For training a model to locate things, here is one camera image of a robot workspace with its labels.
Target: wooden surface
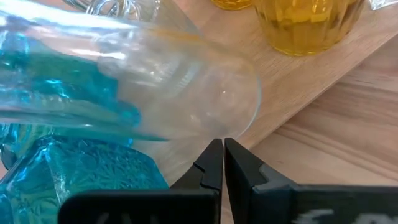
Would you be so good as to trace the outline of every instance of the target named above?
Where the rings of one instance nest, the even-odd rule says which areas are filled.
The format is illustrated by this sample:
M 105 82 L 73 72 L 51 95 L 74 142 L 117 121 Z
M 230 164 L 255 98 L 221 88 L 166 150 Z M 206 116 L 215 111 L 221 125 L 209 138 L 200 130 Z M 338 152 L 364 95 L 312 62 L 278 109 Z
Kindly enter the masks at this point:
M 208 39 L 254 60 L 262 80 L 262 108 L 239 141 L 252 147 L 398 33 L 398 6 L 365 6 L 354 30 L 322 54 L 289 57 L 267 45 L 254 8 L 224 11 L 210 0 L 174 0 Z
M 300 183 L 398 185 L 398 36 L 252 151 Z

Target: glass of yellow drink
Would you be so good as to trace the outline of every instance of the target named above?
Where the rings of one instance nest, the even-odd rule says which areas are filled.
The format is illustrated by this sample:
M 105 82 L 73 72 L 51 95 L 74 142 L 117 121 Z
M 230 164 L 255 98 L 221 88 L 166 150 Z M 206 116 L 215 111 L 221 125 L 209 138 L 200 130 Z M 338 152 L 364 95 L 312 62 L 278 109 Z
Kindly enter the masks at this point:
M 266 38 L 289 55 L 315 54 L 353 27 L 364 0 L 253 0 Z

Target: wood grain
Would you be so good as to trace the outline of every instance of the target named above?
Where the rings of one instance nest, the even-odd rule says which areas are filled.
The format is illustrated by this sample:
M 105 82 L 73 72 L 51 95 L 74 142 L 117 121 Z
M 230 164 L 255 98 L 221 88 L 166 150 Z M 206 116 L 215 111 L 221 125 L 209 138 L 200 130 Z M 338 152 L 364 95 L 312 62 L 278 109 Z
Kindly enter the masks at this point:
M 398 37 L 252 151 L 297 182 L 398 184 Z
M 253 7 L 224 11 L 210 0 L 174 0 L 203 35 L 251 58 L 262 80 L 262 108 L 239 141 L 252 147 L 398 33 L 398 6 L 366 6 L 339 44 L 311 57 L 289 57 L 267 45 Z

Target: blue textured glass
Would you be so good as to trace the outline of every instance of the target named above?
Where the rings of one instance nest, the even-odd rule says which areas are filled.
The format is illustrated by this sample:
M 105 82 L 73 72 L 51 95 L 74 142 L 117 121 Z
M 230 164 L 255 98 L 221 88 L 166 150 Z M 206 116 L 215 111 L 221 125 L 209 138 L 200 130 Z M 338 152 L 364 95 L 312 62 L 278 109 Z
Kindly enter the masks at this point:
M 167 189 L 149 156 L 99 140 L 45 136 L 0 182 L 0 223 L 57 222 L 60 204 L 84 190 Z
M 48 110 L 43 115 L 46 122 L 52 119 L 53 110 L 53 113 L 58 112 L 54 116 L 63 113 L 64 117 L 76 123 L 84 123 L 85 118 L 100 117 L 108 121 L 123 121 L 131 127 L 139 124 L 139 110 L 117 100 L 118 81 L 103 75 L 94 62 L 62 54 L 15 32 L 2 32 L 0 44 L 0 100 L 3 104 L 22 105 L 34 110 L 46 107 L 43 108 Z M 13 116 L 29 115 L 21 113 Z M 130 146 L 132 142 L 131 136 L 93 134 L 76 128 L 4 124 L 0 128 L 4 165 L 9 169 L 36 139 L 48 134 L 108 139 L 124 146 Z

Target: glass base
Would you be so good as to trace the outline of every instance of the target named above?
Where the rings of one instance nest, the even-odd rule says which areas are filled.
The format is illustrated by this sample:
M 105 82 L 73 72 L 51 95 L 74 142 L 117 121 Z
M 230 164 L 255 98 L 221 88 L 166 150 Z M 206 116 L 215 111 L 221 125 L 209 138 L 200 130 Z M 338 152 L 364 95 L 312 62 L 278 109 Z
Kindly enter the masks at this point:
M 284 54 L 287 54 L 289 56 L 301 57 L 301 56 L 314 55 L 314 54 L 318 54 L 320 52 L 324 52 L 324 51 L 328 50 L 329 48 L 331 48 L 332 46 L 324 47 L 324 48 L 319 49 L 319 50 L 310 50 L 310 51 L 303 51 L 303 52 L 290 51 L 290 50 L 287 50 L 287 49 L 280 49 L 280 48 L 275 47 L 275 46 L 272 46 L 272 47 L 274 49 L 276 49 L 277 51 L 282 52 Z
M 216 6 L 226 10 L 240 10 L 251 6 L 251 0 L 211 0 Z
M 371 3 L 371 9 L 376 10 L 398 3 L 398 0 L 369 0 L 369 2 Z

